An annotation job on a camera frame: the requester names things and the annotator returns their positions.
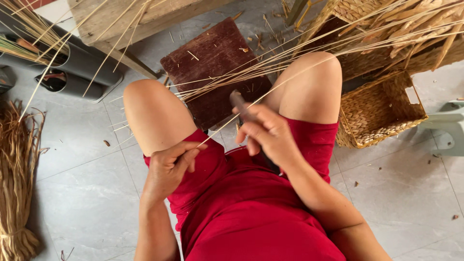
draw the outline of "hand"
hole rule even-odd
[[[287,166],[305,162],[285,118],[265,105],[253,105],[248,111],[258,121],[245,122],[238,131],[235,142],[243,142],[248,135],[247,147],[250,156],[258,154],[263,147],[269,159],[284,170]]]
[[[162,202],[179,186],[185,171],[195,171],[195,157],[206,144],[197,148],[200,142],[180,142],[167,149],[153,152],[150,168],[143,186],[141,205],[150,208]]]

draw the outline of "plastic stool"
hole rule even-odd
[[[449,103],[459,108],[453,111],[429,113],[429,118],[422,122],[420,127],[446,131],[454,139],[454,147],[446,150],[433,150],[433,155],[464,157],[464,100],[453,100]]]

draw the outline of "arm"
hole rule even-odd
[[[195,157],[207,145],[180,142],[154,152],[139,207],[139,236],[134,261],[180,261],[164,199],[179,186],[186,170],[194,171]]]
[[[236,142],[242,142],[248,135],[251,155],[259,153],[261,146],[287,173],[295,192],[347,260],[390,261],[358,210],[303,158],[286,120],[264,105],[248,109],[260,122],[245,123]]]

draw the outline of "bundle of fibers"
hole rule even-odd
[[[39,245],[25,225],[44,114],[25,115],[19,121],[21,109],[21,102],[0,104],[0,261],[30,260]],[[34,116],[41,116],[41,122]]]

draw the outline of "tile floor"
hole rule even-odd
[[[321,8],[322,4],[314,6],[310,16]],[[242,10],[236,23],[245,37],[270,31],[262,20],[265,13],[271,27],[284,30],[290,38],[280,18],[271,17],[272,10],[281,10],[280,1],[247,0],[174,25],[135,43],[130,51],[153,70],[161,69],[159,60],[202,32],[201,27]],[[413,76],[427,112],[464,97],[463,69],[464,62],[459,62]],[[2,98],[27,100],[35,86],[33,73],[20,69],[12,73],[16,87]],[[123,127],[125,123],[117,123],[125,117],[122,99],[112,100],[122,95],[128,83],[142,78],[127,70],[124,81],[99,104],[52,95],[45,89],[37,92],[32,107],[47,111],[41,145],[51,149],[40,157],[29,222],[43,243],[36,261],[59,260],[62,251],[67,256],[73,248],[69,261],[133,259],[147,167],[136,140],[127,140],[129,130],[113,131]],[[230,127],[214,139],[230,150],[237,147],[234,136]],[[413,128],[366,149],[334,149],[332,185],[364,215],[395,261],[464,260],[460,207],[464,204],[464,158],[430,154],[437,147],[448,147],[449,141],[446,133]],[[460,218],[451,220],[453,215]],[[171,218],[174,226],[175,216]]]

